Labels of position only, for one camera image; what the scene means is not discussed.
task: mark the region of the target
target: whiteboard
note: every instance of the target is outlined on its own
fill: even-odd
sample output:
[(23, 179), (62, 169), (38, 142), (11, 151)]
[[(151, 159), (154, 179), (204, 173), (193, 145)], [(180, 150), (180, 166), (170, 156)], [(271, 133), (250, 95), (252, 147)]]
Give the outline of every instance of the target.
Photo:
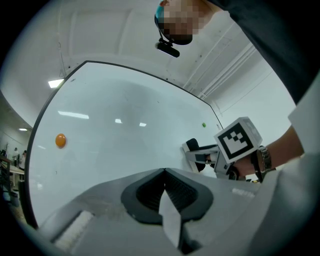
[[(182, 144), (191, 138), (214, 144), (219, 126), (208, 104), (177, 86), (123, 66), (85, 62), (32, 133), (28, 185), (37, 224), (99, 183), (156, 168), (191, 171)], [(55, 144), (60, 133), (64, 148)]]

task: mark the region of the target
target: orange ball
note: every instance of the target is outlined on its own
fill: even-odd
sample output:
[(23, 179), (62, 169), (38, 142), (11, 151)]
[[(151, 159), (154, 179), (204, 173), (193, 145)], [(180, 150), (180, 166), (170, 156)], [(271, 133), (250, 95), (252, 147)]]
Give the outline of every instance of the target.
[(55, 144), (59, 148), (63, 148), (66, 145), (66, 141), (66, 136), (63, 133), (60, 133), (55, 137)]

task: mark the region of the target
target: fluorescent light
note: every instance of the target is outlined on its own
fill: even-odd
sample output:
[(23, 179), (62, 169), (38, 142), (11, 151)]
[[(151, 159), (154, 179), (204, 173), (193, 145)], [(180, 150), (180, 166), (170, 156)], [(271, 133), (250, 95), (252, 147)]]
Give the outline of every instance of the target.
[(58, 113), (62, 116), (68, 116), (68, 117), (73, 117), (73, 118), (82, 118), (82, 119), (89, 119), (89, 116), (86, 114), (79, 114), (79, 113), (72, 113), (72, 112), (63, 112), (63, 111), (58, 111)]
[(61, 84), (62, 81), (63, 81), (63, 79), (58, 79), (58, 80), (49, 81), (48, 83), (49, 83), (50, 88), (56, 88)]

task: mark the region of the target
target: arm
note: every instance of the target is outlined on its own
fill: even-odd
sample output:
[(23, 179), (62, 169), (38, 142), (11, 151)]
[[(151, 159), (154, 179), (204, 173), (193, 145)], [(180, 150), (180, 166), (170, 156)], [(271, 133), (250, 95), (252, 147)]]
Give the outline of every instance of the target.
[[(292, 126), (290, 126), (284, 135), (266, 147), (270, 153), (272, 169), (283, 165), (289, 160), (299, 157), (304, 153), (298, 135)], [(260, 170), (263, 170), (262, 156), (259, 151), (257, 156)], [(238, 169), (240, 176), (255, 173), (250, 157), (250, 155), (247, 155), (234, 163), (234, 166)]]

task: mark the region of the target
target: watch strap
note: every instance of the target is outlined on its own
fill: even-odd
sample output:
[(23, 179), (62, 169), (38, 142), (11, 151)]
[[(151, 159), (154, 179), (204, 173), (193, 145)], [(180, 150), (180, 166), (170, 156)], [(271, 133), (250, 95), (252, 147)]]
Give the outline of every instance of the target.
[(259, 182), (262, 183), (262, 181), (264, 179), (262, 178), (262, 173), (261, 173), (260, 167), (259, 167), (257, 150), (251, 153), (250, 161), (251, 161), (251, 164), (253, 164), (255, 175), (258, 177)]
[(262, 156), (263, 170), (261, 170), (261, 172), (264, 173), (270, 171), (272, 163), (268, 149), (265, 146), (260, 146), (258, 150), (260, 151)]

